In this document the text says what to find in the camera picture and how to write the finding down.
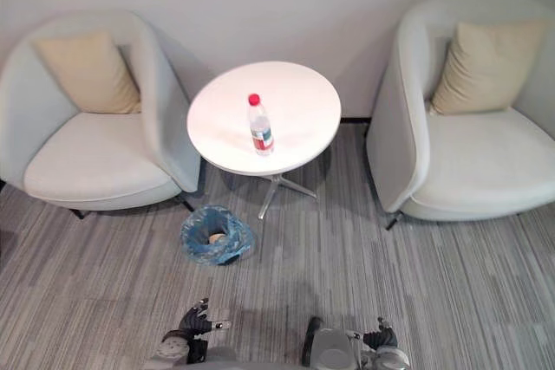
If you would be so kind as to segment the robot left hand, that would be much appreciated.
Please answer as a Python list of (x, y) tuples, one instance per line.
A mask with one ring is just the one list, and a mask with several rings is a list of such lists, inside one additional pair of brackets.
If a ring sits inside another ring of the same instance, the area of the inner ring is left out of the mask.
[(209, 299), (200, 299), (183, 316), (179, 331), (186, 340), (194, 340), (197, 336), (216, 330), (227, 330), (232, 326), (230, 321), (209, 321), (207, 318)]

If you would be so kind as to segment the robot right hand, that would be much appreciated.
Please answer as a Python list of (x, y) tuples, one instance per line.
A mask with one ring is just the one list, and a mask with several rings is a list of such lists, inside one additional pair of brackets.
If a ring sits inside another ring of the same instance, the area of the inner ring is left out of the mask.
[(377, 350), (379, 347), (398, 347), (395, 331), (383, 317), (378, 317), (378, 330), (366, 334), (349, 330), (346, 335), (352, 339), (362, 341), (367, 347)]

